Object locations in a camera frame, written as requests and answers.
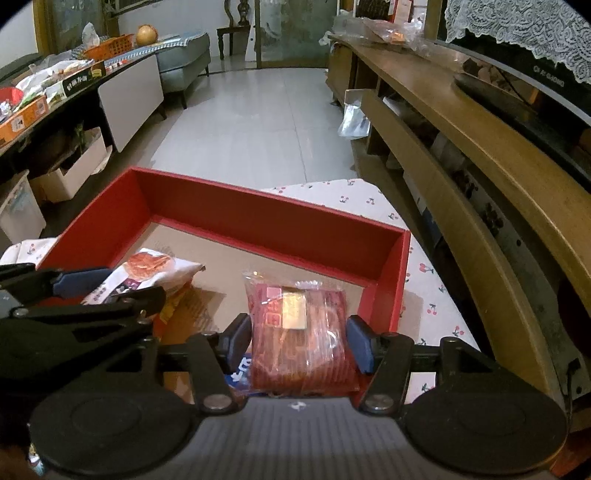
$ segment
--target glass door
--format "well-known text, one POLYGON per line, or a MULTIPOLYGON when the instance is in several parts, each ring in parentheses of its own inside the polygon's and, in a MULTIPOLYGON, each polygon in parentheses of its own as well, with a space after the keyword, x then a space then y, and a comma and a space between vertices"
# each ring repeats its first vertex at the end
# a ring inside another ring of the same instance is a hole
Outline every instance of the glass door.
POLYGON ((106 34, 101 0, 47 0, 55 53, 82 44, 82 29, 88 22, 99 36, 106 34))
POLYGON ((255 0, 258 67, 326 67, 337 0, 255 0))

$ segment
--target sliding door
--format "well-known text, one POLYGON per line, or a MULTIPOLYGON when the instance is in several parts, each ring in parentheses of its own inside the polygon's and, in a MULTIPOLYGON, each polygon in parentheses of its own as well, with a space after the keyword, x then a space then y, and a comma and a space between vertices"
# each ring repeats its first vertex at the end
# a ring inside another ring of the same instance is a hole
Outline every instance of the sliding door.
POLYGON ((326 67, 337 0, 255 0, 258 67, 326 67))

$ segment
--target red plastic bag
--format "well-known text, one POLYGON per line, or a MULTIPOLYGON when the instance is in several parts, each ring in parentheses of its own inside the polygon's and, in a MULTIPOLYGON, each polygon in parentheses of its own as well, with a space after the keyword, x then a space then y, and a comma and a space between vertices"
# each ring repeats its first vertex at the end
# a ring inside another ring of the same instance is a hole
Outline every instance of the red plastic bag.
POLYGON ((251 385, 274 394, 345 395, 359 389, 346 346, 346 299, 318 282, 248 274, 252 318, 251 385))

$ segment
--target orange basket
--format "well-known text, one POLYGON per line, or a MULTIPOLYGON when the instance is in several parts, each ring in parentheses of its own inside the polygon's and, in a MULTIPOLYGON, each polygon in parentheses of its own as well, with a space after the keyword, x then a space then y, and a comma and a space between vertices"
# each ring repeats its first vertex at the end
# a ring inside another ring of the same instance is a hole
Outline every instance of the orange basket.
POLYGON ((133 36, 133 34, 128 34, 117 38, 110 38, 96 47, 89 48, 84 52, 84 55, 87 59, 94 61, 112 59, 117 55, 128 52, 134 47, 132 43, 133 36))

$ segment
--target orange box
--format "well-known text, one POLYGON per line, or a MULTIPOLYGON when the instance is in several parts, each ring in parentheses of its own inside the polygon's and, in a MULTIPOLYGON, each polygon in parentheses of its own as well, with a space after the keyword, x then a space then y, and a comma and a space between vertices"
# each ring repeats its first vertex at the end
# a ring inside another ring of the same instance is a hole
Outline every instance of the orange box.
POLYGON ((0 125, 0 147, 21 135, 42 116, 47 115, 47 99, 45 95, 27 105, 23 110, 15 113, 0 125))

